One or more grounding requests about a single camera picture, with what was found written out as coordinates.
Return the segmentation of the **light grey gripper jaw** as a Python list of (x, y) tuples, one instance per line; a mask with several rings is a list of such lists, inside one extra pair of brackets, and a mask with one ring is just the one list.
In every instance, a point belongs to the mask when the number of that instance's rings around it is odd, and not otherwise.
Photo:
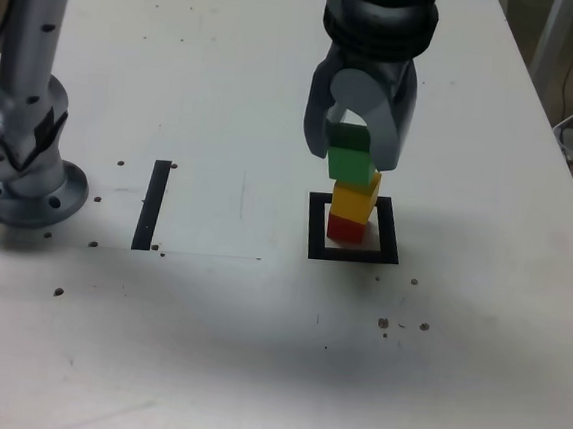
[(406, 64), (396, 84), (361, 69), (343, 69), (331, 82), (331, 93), (343, 109), (359, 115), (369, 133), (369, 153), (380, 172), (397, 167), (417, 98), (417, 74)]

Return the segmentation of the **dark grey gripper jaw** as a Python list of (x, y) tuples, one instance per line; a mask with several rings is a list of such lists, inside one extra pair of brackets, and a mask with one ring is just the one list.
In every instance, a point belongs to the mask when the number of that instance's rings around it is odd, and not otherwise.
[(330, 83), (340, 68), (340, 49), (330, 47), (326, 57), (314, 70), (304, 112), (303, 130), (307, 147), (312, 155), (323, 159), (326, 157), (329, 147), (324, 132), (326, 113), (335, 102), (330, 93)]

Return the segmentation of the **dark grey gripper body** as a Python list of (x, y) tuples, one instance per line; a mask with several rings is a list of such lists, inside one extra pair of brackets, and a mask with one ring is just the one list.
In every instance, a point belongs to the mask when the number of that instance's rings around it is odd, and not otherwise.
[(383, 103), (408, 102), (411, 60), (402, 62), (376, 61), (338, 47), (341, 68), (330, 83), (333, 98)]

